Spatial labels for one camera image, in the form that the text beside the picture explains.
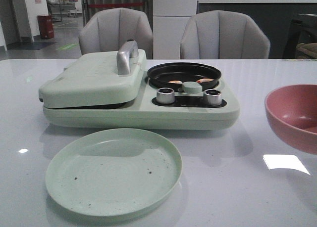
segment floor mat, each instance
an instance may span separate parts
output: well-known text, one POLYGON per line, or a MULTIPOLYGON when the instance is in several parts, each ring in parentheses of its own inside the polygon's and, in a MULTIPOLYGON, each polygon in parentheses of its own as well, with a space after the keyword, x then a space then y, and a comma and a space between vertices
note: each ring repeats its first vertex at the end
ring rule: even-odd
POLYGON ((40 50, 54 43, 12 43, 7 45, 8 50, 40 50))

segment green floor marking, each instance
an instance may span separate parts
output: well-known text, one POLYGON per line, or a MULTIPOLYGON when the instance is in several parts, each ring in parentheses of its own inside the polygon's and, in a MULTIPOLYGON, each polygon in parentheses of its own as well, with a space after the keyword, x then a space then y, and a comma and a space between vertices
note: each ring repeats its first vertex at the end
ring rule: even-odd
POLYGON ((59 47, 57 50, 68 50, 68 49, 72 49, 73 47, 77 46, 78 43, 70 43, 67 45, 63 45, 61 47, 59 47))

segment pink bowl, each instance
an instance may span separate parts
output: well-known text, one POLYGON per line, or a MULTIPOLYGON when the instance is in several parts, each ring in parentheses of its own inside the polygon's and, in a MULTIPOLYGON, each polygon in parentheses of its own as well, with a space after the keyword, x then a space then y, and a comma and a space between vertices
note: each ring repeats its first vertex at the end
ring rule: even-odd
POLYGON ((317 154, 317 85, 290 85, 270 92, 265 111, 275 134, 288 145, 317 154))

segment white table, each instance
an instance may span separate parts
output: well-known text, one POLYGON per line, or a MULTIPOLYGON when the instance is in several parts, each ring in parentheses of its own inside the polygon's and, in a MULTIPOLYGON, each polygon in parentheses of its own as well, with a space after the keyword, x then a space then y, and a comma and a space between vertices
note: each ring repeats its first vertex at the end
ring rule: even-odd
MULTIPOLYGON (((39 86, 72 61, 0 61, 1 227, 106 225, 102 218, 84 217, 60 207, 44 183, 49 162, 62 148, 98 131, 54 126, 43 115, 39 86)), ((167 61, 148 61, 148 67, 163 62, 167 61)), ((275 136, 266 121, 264 98, 283 85, 315 84, 317 61, 195 62, 222 72, 241 103, 241 115, 223 131, 155 130, 180 150, 181 180, 156 210, 117 225, 315 227, 317 156, 298 151, 275 136)))

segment frying pan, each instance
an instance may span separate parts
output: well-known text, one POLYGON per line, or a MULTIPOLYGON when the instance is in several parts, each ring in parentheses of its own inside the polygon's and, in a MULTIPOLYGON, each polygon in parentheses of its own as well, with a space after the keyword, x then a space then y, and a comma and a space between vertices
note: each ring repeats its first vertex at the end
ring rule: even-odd
POLYGON ((182 91, 182 84, 169 83, 169 81, 180 80, 182 82, 195 82, 199 79, 213 79, 200 85, 203 91, 212 89, 218 83, 221 72, 209 65, 190 62, 172 62, 152 67, 148 70, 148 77, 152 85, 157 88, 168 87, 175 91, 182 91))

